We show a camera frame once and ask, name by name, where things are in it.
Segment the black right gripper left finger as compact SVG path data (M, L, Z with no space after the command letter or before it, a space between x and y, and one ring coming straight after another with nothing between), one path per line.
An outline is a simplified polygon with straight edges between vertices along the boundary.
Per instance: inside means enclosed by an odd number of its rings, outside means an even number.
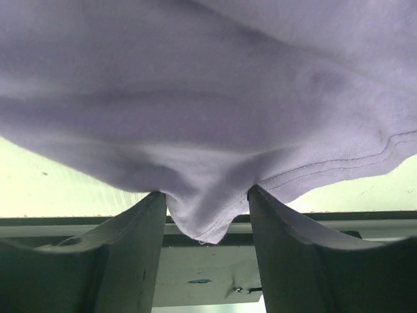
M2 312L150 312L166 218L153 192L58 245L1 241Z

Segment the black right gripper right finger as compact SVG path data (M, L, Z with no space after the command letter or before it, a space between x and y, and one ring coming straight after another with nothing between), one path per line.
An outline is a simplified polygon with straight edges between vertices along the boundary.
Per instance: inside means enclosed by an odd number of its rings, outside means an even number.
M248 192L267 312L415 312L416 239L327 228L259 186Z

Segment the lavender purple t-shirt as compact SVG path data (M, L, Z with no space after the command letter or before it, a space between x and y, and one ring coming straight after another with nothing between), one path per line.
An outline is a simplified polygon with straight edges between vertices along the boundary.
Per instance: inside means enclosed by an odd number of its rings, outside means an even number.
M416 154L416 2L2 1L1 135L217 243Z

